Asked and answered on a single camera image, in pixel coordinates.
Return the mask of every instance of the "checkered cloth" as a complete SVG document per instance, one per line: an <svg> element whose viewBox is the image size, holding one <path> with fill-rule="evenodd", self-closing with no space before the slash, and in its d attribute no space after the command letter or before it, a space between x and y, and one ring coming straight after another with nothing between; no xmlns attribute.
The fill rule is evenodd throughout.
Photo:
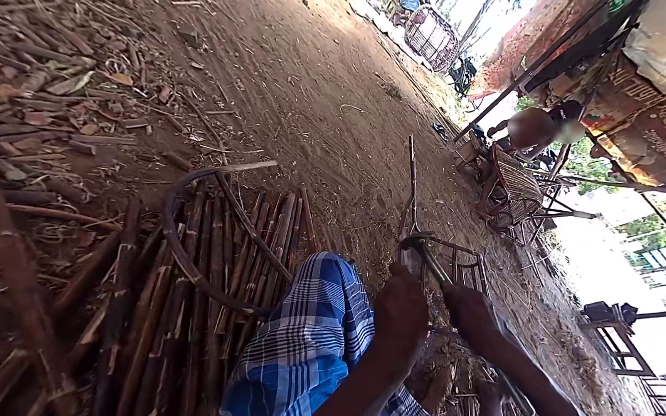
<svg viewBox="0 0 666 416"><path fill-rule="evenodd" d="M356 365L374 332L356 271L336 254L311 255L269 322L246 346L220 414L313 414ZM381 414L428 415L402 385Z"/></svg>

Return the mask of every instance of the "sandy soil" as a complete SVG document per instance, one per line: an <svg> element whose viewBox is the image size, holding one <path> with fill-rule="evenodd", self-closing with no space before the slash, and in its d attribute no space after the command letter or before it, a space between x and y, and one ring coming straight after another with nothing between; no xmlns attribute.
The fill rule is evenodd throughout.
<svg viewBox="0 0 666 416"><path fill-rule="evenodd" d="M307 186L322 248L355 259L372 294L388 275L397 221L409 196L407 137L413 135L422 225L445 240L486 252L498 309L588 414L641 414L607 370L595 342L579 330L577 305L563 280L543 265L535 275L526 268L526 251L501 240L478 219L473 210L478 189L455 172L451 154L430 128L434 109L422 102L380 46L376 29L344 0L310 2L309 7L297 0L138 5L135 21L150 28L145 42L161 51L156 62L166 63L162 70L171 74L169 82L192 86L206 109L236 109L235 116L213 118L224 146L238 152L226 154L229 163L279 161L278 168L245 174L243 183L267 190ZM207 47L187 46L176 29L181 24L194 26ZM438 84L419 67L409 68L424 86ZM389 82L403 91L402 100L385 92ZM434 95L448 105L443 98L448 93ZM193 116L185 119L200 126ZM162 118L152 119L152 125L151 135L138 135L136 150L100 150L97 158L75 163L75 173L99 173L101 183L109 185L85 213L111 218L124 195L134 191L156 210L163 185L148 181L173 181L181 172L142 156L167 146L196 166L220 163L219 153L201 155ZM211 138L204 144L220 146ZM263 151L243 153L256 150ZM106 166L118 168L105 174ZM438 305L438 290L433 282L430 286ZM424 395L436 370L452 363L457 364L459 392L472 393L468 376L474 362L439 337L429 343L429 353L408 382L416 398Z"/></svg>

